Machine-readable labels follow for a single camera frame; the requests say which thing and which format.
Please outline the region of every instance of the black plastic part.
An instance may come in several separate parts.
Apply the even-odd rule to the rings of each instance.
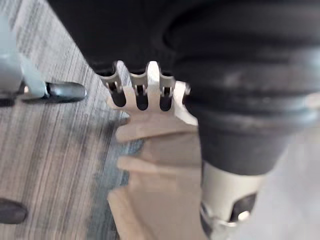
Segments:
[[[165,95],[165,96],[160,96],[160,109],[164,112],[167,112],[171,108],[171,103],[172,103],[172,97]]]
[[[0,98],[0,108],[13,107],[15,105],[14,98]]]
[[[21,224],[27,216],[28,210],[22,203],[0,198],[0,224]]]
[[[169,111],[171,108],[172,96],[170,96],[170,90],[171,90],[170,87],[165,87],[164,93],[163,93],[164,96],[160,96],[159,106],[160,106],[160,109],[164,112]]]
[[[111,98],[114,104],[118,107],[124,107],[127,103],[124,91],[117,92],[117,90],[111,92]]]
[[[145,94],[139,94],[138,96],[135,96],[136,100],[136,106],[141,111],[144,111],[148,108],[149,102],[148,102],[148,95]]]
[[[251,194],[245,196],[238,201],[236,201],[233,205],[232,213],[229,222],[236,223],[239,221],[239,215],[243,212],[248,211],[249,213],[252,212],[255,206],[257,194]]]
[[[76,82],[46,83],[47,93],[42,98],[24,100],[27,104],[61,104],[83,100],[87,96],[86,88]]]

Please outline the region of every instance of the gray carpet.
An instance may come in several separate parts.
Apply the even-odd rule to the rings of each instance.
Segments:
[[[45,81],[88,92],[78,103],[0,108],[0,197],[30,211],[24,224],[0,224],[0,239],[117,239],[107,194],[127,181],[118,156],[137,147],[115,142],[123,114],[107,107],[107,89],[45,1],[0,0],[0,14]]]
[[[0,197],[30,211],[21,225],[0,224],[0,240],[118,239],[106,198],[127,181],[116,168],[118,156],[140,143],[116,143],[125,116],[107,107],[108,91],[44,0],[0,0],[0,14],[46,81],[78,82],[88,91],[78,103],[0,108]],[[319,172],[315,126],[293,140],[234,239],[318,240]]]

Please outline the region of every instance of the floor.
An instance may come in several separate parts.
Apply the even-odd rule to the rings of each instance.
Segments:
[[[29,208],[18,226],[0,225],[0,239],[118,239],[108,192],[126,184],[114,132],[124,117],[107,107],[108,91],[44,0],[0,0],[17,47],[48,82],[84,84],[88,97],[60,105],[0,108],[0,196]]]
[[[125,116],[107,107],[108,91],[44,0],[0,0],[0,14],[46,81],[78,82],[88,91],[78,103],[0,108],[0,197],[30,211],[21,225],[0,225],[0,239],[118,239],[106,198],[127,181],[117,157],[140,143],[116,143]],[[319,146],[320,125],[294,137],[235,240],[319,239]]]

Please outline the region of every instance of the striped carpet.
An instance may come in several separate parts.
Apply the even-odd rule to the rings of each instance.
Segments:
[[[115,142],[124,114],[107,107],[107,89],[45,1],[0,0],[0,14],[46,81],[88,92],[78,103],[0,108],[0,197],[29,208],[24,224],[0,224],[0,239],[118,239],[107,194],[127,181],[118,156],[139,146]]]

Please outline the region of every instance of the metal bracket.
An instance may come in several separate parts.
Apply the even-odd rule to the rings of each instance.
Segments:
[[[106,88],[109,89],[110,92],[116,91],[118,94],[122,92],[122,83],[117,69],[111,76],[98,76],[101,79],[103,85],[106,86]]]
[[[175,78],[173,76],[163,75],[161,72],[159,74],[159,78],[161,97],[164,97],[165,95],[168,95],[168,97],[172,97],[176,86]]]
[[[135,95],[143,95],[145,96],[147,94],[147,88],[148,88],[148,74],[147,69],[142,74],[134,74],[130,73],[130,79],[132,83],[132,87],[134,89]]]

